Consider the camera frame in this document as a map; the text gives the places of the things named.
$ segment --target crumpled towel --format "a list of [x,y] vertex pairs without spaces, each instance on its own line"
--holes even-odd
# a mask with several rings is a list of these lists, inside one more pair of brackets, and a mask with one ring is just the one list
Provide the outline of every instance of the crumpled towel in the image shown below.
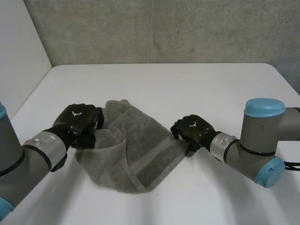
[[126,100],[108,101],[94,149],[76,160],[97,185],[126,193],[153,190],[184,158],[187,144]]

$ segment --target concrete wall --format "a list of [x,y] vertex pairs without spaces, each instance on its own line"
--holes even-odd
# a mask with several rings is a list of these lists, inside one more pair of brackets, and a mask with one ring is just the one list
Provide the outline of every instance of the concrete wall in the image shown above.
[[300,93],[299,0],[25,0],[53,66],[265,62]]
[[0,101],[10,118],[52,68],[22,0],[0,0]]

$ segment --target white table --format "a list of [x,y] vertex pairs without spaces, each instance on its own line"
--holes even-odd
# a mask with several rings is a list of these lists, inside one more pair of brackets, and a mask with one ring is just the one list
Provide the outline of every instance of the white table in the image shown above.
[[[52,125],[69,104],[103,107],[127,99],[166,128],[198,114],[217,130],[240,136],[245,103],[300,97],[267,64],[72,65],[53,68],[12,123],[21,141]],[[277,155],[300,162],[300,142],[280,143]],[[94,185],[70,149],[66,165],[49,174],[11,213],[8,225],[286,225],[300,221],[300,172],[286,172],[265,189],[212,158],[184,159],[152,192],[128,195]]]

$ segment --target white wall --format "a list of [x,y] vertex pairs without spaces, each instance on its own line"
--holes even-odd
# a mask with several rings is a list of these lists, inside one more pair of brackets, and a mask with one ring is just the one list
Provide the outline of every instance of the white wall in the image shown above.
[[12,118],[52,68],[22,0],[0,0],[0,101]]

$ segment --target gray wall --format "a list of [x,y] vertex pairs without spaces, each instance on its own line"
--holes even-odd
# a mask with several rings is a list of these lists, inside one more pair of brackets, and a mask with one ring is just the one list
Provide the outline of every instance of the gray wall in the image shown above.
[[53,66],[265,62],[300,93],[300,0],[25,0]]

